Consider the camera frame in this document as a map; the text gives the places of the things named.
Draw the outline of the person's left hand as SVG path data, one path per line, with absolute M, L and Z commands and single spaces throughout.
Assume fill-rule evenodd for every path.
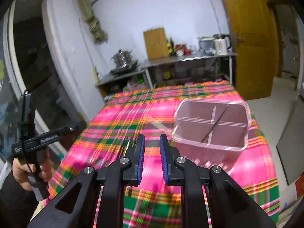
M 44 161 L 39 166 L 40 167 L 39 177 L 44 182 L 49 182 L 52 178 L 51 162 L 49 156 L 50 156 L 49 150 L 46 149 L 44 155 Z M 24 163 L 18 158 L 14 158 L 12 164 L 13 176 L 17 181 L 17 183 L 19 183 L 21 187 L 26 191 L 30 191 L 30 192 L 32 191 L 32 187 L 28 181 L 28 175 L 33 174 L 34 172 L 36 172 L 36 167 L 34 164 Z

